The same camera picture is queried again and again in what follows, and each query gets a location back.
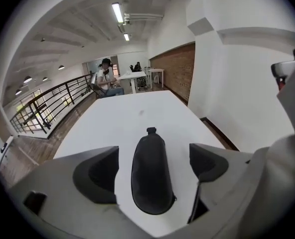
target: white table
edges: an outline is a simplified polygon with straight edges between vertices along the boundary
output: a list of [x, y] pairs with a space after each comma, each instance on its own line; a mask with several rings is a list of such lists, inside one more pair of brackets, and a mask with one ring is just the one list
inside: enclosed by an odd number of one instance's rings
[[164, 86], [164, 69], [148, 69], [149, 71], [149, 82], [152, 88], [152, 73], [162, 73], [162, 88]]
[[140, 78], [140, 77], [145, 77], [145, 76], [147, 76], [145, 74], [145, 72], [132, 72], [132, 73], [124, 74], [124, 75], [120, 76], [118, 78], [118, 80], [130, 80], [131, 81], [131, 86], [132, 86], [132, 92], [133, 92], [133, 94], [135, 94], [136, 93], [137, 82], [134, 81], [134, 79]]
[[[171, 209], [161, 215], [142, 212], [131, 192], [134, 151], [141, 137], [147, 135], [147, 128], [153, 126], [165, 141], [172, 188], [177, 197]], [[96, 128], [100, 133], [93, 134]], [[119, 171], [115, 179], [118, 205], [139, 227], [160, 237], [185, 226], [191, 215], [197, 178], [189, 164], [189, 144], [195, 142], [223, 148], [170, 91], [146, 92], [96, 100], [70, 129], [54, 158], [119, 146]]]

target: metal railing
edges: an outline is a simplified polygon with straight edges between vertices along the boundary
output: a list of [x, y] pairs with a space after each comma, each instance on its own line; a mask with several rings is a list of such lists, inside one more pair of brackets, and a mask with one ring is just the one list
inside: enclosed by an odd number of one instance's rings
[[47, 134], [62, 111], [91, 91], [93, 74], [87, 74], [61, 83], [25, 104], [10, 120], [18, 132], [43, 131]]

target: fluorescent light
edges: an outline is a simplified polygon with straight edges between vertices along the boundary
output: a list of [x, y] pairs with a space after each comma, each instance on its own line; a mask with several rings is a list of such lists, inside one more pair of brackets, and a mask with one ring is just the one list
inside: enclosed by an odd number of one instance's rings
[[122, 17], [122, 14], [121, 14], [121, 10], [120, 10], [120, 5], [119, 3], [113, 3], [112, 4], [112, 8], [114, 10], [114, 13], [117, 17], [117, 20], [118, 20], [118, 23], [123, 23], [123, 17]]
[[23, 83], [27, 83], [27, 82], [29, 82], [29, 81], [31, 81], [31, 80], [32, 80], [32, 78], [31, 78], [30, 76], [27, 76], [27, 77], [24, 79]]

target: person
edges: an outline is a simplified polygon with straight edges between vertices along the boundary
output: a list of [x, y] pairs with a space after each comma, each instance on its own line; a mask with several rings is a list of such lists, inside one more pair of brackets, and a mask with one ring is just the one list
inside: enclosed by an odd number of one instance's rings
[[140, 65], [139, 62], [138, 62], [138, 63], [136, 64], [136, 66], [134, 67], [134, 71], [135, 71], [135, 72], [142, 71], [142, 68], [141, 68], [141, 65]]
[[115, 78], [110, 80], [109, 77], [109, 67], [112, 66], [111, 60], [109, 58], [105, 58], [102, 60], [101, 65], [102, 68], [98, 71], [97, 85], [106, 93], [106, 95], [124, 95], [123, 88], [110, 88], [111, 83], [114, 83], [117, 80]]

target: person wearing headset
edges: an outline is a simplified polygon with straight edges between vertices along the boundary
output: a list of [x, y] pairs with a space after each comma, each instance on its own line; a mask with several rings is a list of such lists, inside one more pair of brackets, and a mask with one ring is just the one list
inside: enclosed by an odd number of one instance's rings
[[110, 88], [111, 83], [116, 82], [117, 79], [113, 78], [110, 80], [109, 77], [109, 67], [112, 66], [111, 60], [105, 58], [102, 60], [102, 68], [98, 71], [97, 76], [97, 85], [106, 92], [106, 95], [124, 95], [124, 89], [119, 88]]

